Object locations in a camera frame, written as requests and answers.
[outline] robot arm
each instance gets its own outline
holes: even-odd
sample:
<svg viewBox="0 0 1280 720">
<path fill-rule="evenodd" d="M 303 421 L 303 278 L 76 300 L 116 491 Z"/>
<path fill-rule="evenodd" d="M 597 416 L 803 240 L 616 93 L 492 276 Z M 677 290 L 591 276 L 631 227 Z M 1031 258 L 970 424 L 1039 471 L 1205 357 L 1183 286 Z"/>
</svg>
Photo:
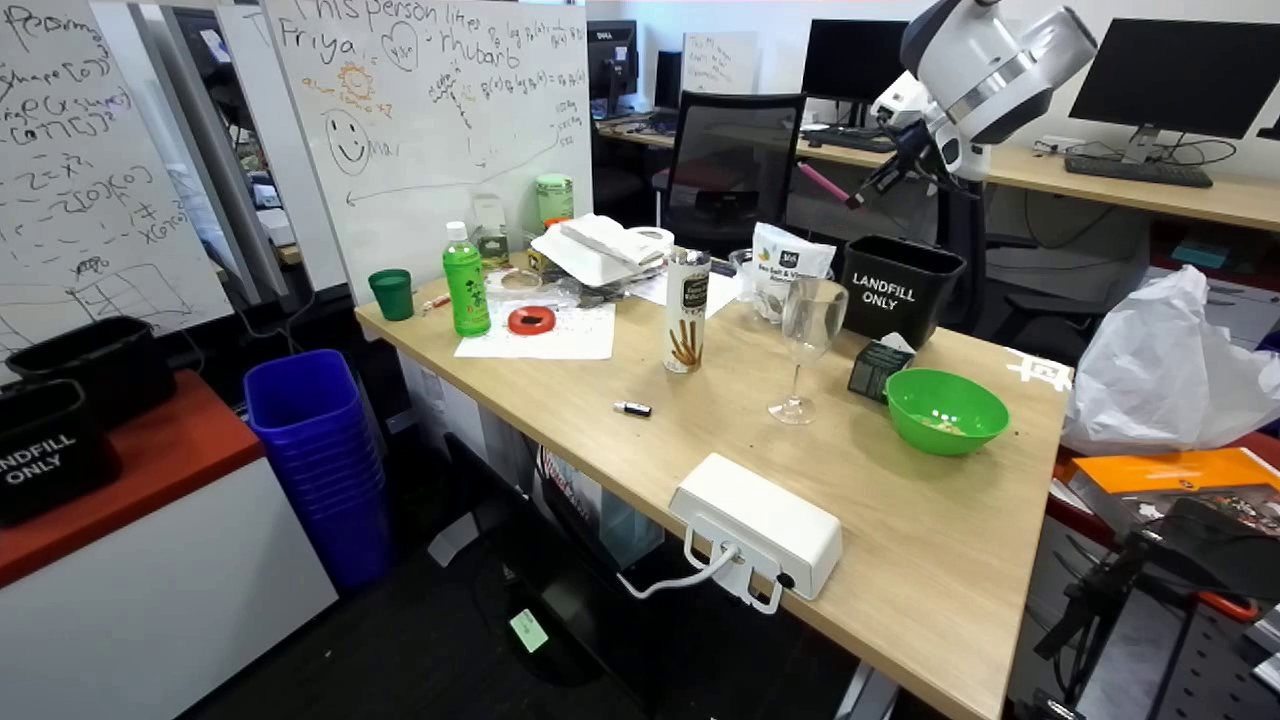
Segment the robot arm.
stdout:
<svg viewBox="0 0 1280 720">
<path fill-rule="evenodd" d="M 936 0 L 902 30 L 912 72 L 872 104 L 872 124 L 894 130 L 894 155 L 868 187 L 887 192 L 912 167 L 984 181 L 984 146 L 1043 114 L 1092 50 L 1096 41 L 1071 8 L 1017 30 L 994 0 Z"/>
</svg>

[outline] monitor stand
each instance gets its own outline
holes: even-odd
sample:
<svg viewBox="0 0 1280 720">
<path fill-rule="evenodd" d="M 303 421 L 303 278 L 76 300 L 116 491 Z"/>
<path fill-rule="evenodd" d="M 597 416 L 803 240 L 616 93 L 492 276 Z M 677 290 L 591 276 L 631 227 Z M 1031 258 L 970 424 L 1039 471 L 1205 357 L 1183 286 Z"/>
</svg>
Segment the monitor stand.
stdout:
<svg viewBox="0 0 1280 720">
<path fill-rule="evenodd" d="M 1065 155 L 1065 167 L 1074 174 L 1213 187 L 1213 181 L 1200 167 L 1154 155 L 1154 135 L 1158 127 L 1145 124 L 1132 130 L 1121 155 L 1089 155 L 1074 146 Z"/>
</svg>

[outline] office wall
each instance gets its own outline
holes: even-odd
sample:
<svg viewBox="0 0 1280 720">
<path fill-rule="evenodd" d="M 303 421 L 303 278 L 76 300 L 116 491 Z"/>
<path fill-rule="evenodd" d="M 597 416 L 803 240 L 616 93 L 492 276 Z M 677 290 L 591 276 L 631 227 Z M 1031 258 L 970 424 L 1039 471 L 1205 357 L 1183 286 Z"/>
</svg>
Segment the office wall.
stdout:
<svg viewBox="0 0 1280 720">
<path fill-rule="evenodd" d="M 875 15 L 875 19 L 912 19 L 932 0 L 591 0 L 591 15 L 634 15 L 644 26 L 644 69 L 634 104 L 653 95 L 653 50 L 680 48 L 683 30 L 757 30 L 758 41 L 758 93 L 793 93 L 803 77 L 809 19 L 812 15 Z M 1078 19 L 1102 36 L 1112 15 L 1172 15 L 1172 19 L 1261 19 L 1280 22 L 1275 0 L 1066 0 Z M 1037 19 L 1047 0 L 1004 0 L 1008 19 Z M 1071 95 L 1083 72 L 1055 93 L 1055 104 L 1043 119 L 1025 127 L 1017 143 L 1037 135 L 1089 135 L 1089 141 L 1123 141 L 1129 127 L 1099 127 L 1066 119 Z M 1270 93 L 1261 119 L 1280 114 L 1280 93 Z M 1280 143 L 1238 141 L 1233 171 L 1275 174 L 1280 181 Z"/>
</svg>

